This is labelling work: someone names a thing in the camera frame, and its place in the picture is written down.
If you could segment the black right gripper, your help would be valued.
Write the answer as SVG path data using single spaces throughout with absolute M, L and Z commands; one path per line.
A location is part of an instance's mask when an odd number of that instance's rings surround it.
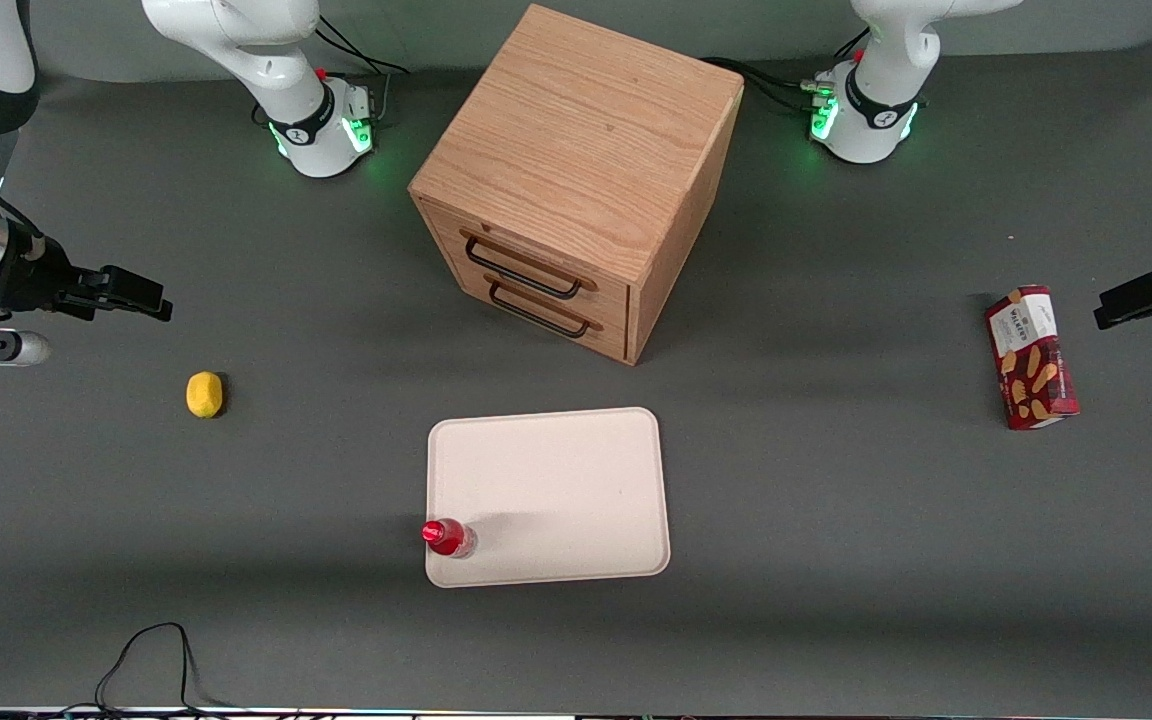
M 172 319 L 173 304 L 162 300 L 161 285 L 120 266 L 106 265 L 101 268 L 106 296 L 97 300 L 93 288 L 84 283 L 91 274 L 73 265 L 56 240 L 13 228 L 0 264 L 0 314 L 45 311 L 92 320 L 96 310 L 103 309 L 150 316 L 157 323 Z

